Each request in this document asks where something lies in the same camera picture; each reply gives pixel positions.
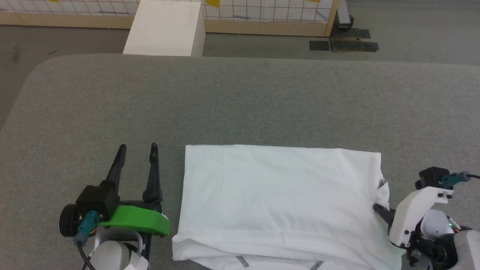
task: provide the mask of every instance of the white cloth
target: white cloth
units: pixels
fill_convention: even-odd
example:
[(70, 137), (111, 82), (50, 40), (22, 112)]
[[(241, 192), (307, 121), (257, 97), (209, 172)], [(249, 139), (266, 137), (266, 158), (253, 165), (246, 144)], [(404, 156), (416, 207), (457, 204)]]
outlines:
[(214, 270), (399, 270), (403, 250), (372, 209), (388, 206), (380, 162), (344, 149), (186, 146), (173, 259)]

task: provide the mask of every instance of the yellow tape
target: yellow tape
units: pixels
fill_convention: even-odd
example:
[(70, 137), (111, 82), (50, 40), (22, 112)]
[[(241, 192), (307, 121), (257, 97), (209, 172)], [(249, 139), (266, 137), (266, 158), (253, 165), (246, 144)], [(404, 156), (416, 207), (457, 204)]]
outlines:
[(212, 7), (216, 7), (216, 8), (220, 7), (220, 0), (205, 0), (205, 2)]

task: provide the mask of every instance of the white pedestal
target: white pedestal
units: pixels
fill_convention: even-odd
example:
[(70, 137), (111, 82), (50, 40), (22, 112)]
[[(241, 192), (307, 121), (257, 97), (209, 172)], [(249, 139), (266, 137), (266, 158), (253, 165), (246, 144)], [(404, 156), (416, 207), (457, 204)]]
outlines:
[(124, 54), (202, 56), (205, 27), (199, 2), (142, 0)]

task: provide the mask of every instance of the gray table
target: gray table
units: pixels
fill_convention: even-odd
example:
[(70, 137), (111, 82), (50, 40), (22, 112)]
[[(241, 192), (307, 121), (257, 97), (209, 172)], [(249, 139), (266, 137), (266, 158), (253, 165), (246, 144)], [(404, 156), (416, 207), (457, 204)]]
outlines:
[[(396, 206), (424, 168), (480, 173), (479, 86), (480, 68), (456, 65), (133, 55), (49, 60), (32, 72), (0, 133), (1, 268), (81, 268), (72, 240), (58, 232), (58, 216), (85, 185), (105, 178), (122, 143), (123, 199), (141, 198), (150, 144), (158, 144), (172, 234), (186, 144), (378, 151)], [(479, 191), (480, 181), (459, 184), (440, 208), (480, 229)], [(151, 265), (202, 268), (173, 262), (170, 238), (154, 238)]]

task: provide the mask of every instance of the concrete floor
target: concrete floor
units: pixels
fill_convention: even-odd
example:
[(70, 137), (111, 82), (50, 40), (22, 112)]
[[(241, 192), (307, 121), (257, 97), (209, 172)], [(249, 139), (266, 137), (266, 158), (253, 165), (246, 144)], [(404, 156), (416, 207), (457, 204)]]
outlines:
[[(322, 38), (207, 34), (204, 56), (480, 65), (479, 5), (358, 3), (355, 27), (370, 29), (380, 50), (310, 51)], [(60, 55), (122, 53), (128, 30), (0, 26), (0, 128), (29, 73)]]

